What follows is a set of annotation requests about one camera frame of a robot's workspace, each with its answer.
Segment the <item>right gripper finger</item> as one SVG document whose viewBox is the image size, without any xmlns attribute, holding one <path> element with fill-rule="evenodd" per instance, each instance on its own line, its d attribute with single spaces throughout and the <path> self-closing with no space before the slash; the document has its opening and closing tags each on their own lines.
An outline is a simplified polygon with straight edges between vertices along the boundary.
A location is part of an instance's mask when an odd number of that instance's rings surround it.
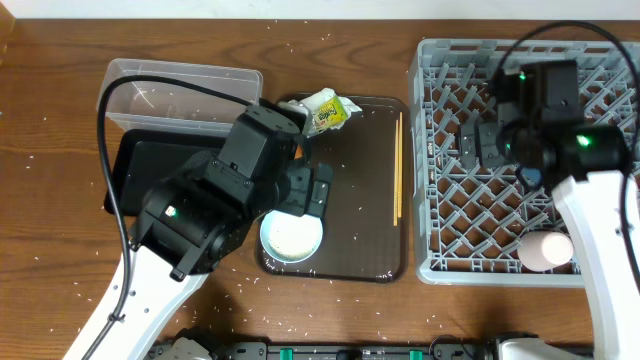
<svg viewBox="0 0 640 360">
<path fill-rule="evenodd" d="M 485 168 L 497 168 L 507 164 L 497 146 L 501 127 L 496 122 L 482 122 L 477 126 L 477 157 Z"/>
<path fill-rule="evenodd" d="M 465 170 L 476 166 L 476 131 L 473 122 L 461 124 L 457 133 L 460 163 Z"/>
</svg>

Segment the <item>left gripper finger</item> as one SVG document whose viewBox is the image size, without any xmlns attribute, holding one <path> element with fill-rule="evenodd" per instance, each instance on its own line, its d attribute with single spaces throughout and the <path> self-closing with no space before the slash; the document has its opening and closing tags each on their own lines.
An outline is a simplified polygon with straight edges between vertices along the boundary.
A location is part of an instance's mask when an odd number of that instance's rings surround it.
<svg viewBox="0 0 640 360">
<path fill-rule="evenodd" d="M 287 170 L 287 194 L 284 199 L 284 212 L 301 217 L 308 204 L 308 193 L 311 189 L 312 170 L 307 167 Z"/>
<path fill-rule="evenodd" d="M 333 182 L 334 171 L 330 165 L 319 163 L 313 172 L 309 202 L 306 213 L 323 218 L 328 206 L 328 199 Z"/>
</svg>

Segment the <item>blue plate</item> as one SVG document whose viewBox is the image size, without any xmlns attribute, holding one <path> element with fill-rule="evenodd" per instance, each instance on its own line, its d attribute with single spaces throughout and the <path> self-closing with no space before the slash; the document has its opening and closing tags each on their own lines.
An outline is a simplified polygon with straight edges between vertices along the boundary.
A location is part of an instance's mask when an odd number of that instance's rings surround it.
<svg viewBox="0 0 640 360">
<path fill-rule="evenodd" d="M 515 176 L 526 191 L 537 191 L 543 185 L 542 175 L 535 168 L 519 166 L 515 171 Z"/>
</svg>

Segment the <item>light blue rice bowl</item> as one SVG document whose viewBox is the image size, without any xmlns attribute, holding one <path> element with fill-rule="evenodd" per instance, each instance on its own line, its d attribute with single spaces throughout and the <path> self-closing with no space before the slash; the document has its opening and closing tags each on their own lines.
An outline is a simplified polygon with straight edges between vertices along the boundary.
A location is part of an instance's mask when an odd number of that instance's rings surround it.
<svg viewBox="0 0 640 360">
<path fill-rule="evenodd" d="M 299 263 L 320 247 L 324 228 L 318 217 L 269 212 L 260 225 L 260 241 L 266 253 L 283 263 Z"/>
</svg>

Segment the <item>pink cup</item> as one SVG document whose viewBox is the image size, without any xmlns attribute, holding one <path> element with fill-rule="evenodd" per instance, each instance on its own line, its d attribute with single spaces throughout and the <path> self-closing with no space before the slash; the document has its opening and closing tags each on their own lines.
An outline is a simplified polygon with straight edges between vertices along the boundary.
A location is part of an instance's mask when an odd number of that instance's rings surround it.
<svg viewBox="0 0 640 360">
<path fill-rule="evenodd" d="M 574 246 L 563 233 L 533 231 L 521 238 L 517 255 L 527 269 L 544 272 L 568 263 L 574 255 Z"/>
</svg>

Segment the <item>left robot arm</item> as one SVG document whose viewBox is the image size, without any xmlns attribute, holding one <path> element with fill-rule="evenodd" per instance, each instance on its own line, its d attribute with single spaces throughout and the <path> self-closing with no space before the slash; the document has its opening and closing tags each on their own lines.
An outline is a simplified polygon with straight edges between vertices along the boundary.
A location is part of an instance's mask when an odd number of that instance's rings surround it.
<svg viewBox="0 0 640 360">
<path fill-rule="evenodd" d="M 265 215 L 284 213 L 322 232 L 333 170 L 309 165 L 311 122 L 302 104 L 250 105 L 219 153 L 196 153 L 154 184 L 124 236 L 123 279 L 111 282 L 66 358 L 143 358 Z"/>
</svg>

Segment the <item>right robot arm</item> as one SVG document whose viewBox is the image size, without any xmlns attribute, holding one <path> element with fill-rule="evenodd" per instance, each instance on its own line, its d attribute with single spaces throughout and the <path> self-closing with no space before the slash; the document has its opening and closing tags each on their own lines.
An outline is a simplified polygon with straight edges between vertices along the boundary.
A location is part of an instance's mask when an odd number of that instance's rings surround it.
<svg viewBox="0 0 640 360">
<path fill-rule="evenodd" d="M 535 169 L 574 244 L 597 359 L 639 352 L 639 206 L 632 151 L 615 125 L 590 124 L 573 60 L 497 70 L 496 115 L 467 122 L 456 142 L 463 166 Z"/>
</svg>

